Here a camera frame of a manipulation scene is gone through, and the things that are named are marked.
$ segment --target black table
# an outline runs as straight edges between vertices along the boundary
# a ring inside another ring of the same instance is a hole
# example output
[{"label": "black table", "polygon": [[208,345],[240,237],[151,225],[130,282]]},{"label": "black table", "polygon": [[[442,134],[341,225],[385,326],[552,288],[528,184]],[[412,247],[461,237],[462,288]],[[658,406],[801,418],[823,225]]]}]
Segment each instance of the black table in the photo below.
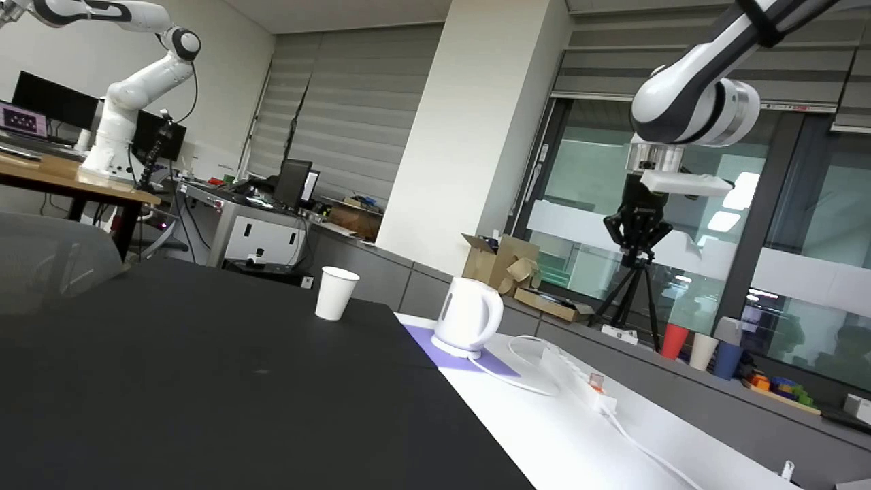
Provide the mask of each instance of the black table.
[{"label": "black table", "polygon": [[532,486],[390,308],[136,263],[0,331],[0,486]]}]

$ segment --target ceiling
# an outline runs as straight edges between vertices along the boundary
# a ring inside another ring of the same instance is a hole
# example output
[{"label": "ceiling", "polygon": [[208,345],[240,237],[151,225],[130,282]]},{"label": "ceiling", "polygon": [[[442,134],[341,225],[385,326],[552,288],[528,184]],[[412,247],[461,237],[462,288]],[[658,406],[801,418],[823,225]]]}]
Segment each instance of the ceiling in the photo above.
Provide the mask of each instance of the ceiling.
[{"label": "ceiling", "polygon": [[270,33],[363,30],[445,22],[453,0],[227,0]]}]

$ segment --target purple sheet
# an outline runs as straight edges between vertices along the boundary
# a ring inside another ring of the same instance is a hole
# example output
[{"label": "purple sheet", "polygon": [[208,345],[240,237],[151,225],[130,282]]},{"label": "purple sheet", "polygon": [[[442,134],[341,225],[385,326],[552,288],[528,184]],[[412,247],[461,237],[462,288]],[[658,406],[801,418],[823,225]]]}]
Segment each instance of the purple sheet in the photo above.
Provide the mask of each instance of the purple sheet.
[{"label": "purple sheet", "polygon": [[[419,330],[419,326],[405,326],[408,335],[416,341],[419,347],[425,347],[425,354],[438,364],[438,367],[449,367],[449,369],[483,369],[469,358],[453,356],[447,352],[442,352],[438,345],[434,345],[434,330]],[[499,356],[494,356],[488,347],[483,352],[483,356],[477,358],[479,364],[484,364],[494,372],[500,375],[518,375],[507,361],[500,361]]]}]

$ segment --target tripod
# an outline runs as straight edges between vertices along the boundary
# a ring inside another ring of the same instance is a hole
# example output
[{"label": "tripod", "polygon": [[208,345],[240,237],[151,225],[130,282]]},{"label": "tripod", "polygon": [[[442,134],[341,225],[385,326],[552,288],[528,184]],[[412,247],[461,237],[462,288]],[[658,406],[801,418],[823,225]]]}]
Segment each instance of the tripod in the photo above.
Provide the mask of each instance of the tripod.
[{"label": "tripod", "polygon": [[601,304],[597,308],[597,312],[590,316],[590,326],[601,324],[608,308],[620,296],[619,311],[609,316],[612,326],[624,326],[632,311],[632,300],[636,290],[636,282],[646,279],[647,288],[647,316],[651,316],[651,335],[653,335],[653,347],[658,352],[658,330],[655,330],[655,304],[653,304],[653,282],[651,282],[651,262],[653,252],[646,252],[642,259],[636,259],[635,252],[624,255],[624,266],[630,269],[620,282],[601,300]]}]

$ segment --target chair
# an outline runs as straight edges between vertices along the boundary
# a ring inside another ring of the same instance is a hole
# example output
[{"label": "chair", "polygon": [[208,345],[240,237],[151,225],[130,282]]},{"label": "chair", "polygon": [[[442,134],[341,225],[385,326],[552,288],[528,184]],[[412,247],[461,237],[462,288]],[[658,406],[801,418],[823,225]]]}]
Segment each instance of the chair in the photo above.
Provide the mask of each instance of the chair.
[{"label": "chair", "polygon": [[0,213],[0,319],[35,312],[119,273],[122,259],[106,230]]}]

